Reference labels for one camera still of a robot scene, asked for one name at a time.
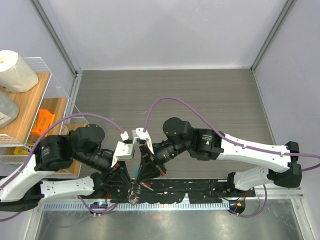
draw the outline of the orange object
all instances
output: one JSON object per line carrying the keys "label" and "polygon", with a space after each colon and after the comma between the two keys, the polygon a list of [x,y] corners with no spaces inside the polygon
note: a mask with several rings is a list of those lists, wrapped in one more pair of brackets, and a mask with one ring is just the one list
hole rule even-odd
{"label": "orange object", "polygon": [[47,109],[39,109],[34,120],[31,134],[35,136],[42,135],[54,122],[55,114],[50,113]]}

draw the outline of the paper towel roll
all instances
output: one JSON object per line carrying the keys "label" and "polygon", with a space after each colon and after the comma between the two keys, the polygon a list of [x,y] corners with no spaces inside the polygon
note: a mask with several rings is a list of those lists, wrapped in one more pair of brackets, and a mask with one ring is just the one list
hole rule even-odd
{"label": "paper towel roll", "polygon": [[0,86],[12,93],[22,93],[38,83],[37,74],[15,51],[0,51]]}

